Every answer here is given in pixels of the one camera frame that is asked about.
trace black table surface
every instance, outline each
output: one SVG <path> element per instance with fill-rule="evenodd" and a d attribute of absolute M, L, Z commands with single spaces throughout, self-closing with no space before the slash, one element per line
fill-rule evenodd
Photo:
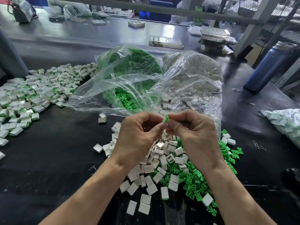
<path fill-rule="evenodd" d="M 86 64 L 102 48 L 55 41 L 13 40 L 29 68 L 50 68 L 61 64 Z M 257 203 L 278 224 L 300 224 L 299 199 L 281 180 L 287 168 L 299 168 L 300 150 L 280 134 L 260 110 L 299 108 L 273 84 L 258 94 L 243 89 L 253 69 L 227 57 L 216 57 L 223 70 L 222 128 L 226 129 L 244 155 L 235 168 L 238 178 Z M 93 150 L 97 143 L 111 141 L 111 127 L 123 117 L 108 116 L 107 124 L 97 123 L 95 113 L 78 112 L 51 106 L 19 136 L 0 150 L 0 223 L 37 224 L 70 197 L 106 159 Z M 257 150 L 253 140 L 266 148 Z M 223 224 L 205 211 L 201 202 L 185 196 L 182 188 L 169 192 L 168 201 L 152 197 L 149 216 L 126 214 L 129 200 L 139 201 L 145 189 L 129 196 L 117 192 L 100 224 Z"/>

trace blue bottle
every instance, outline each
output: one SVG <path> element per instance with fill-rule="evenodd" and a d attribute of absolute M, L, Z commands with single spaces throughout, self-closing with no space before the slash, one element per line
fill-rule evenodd
<path fill-rule="evenodd" d="M 260 92 L 276 74 L 282 62 L 291 54 L 291 48 L 295 46 L 295 44 L 278 41 L 253 71 L 244 87 L 254 92 Z"/>

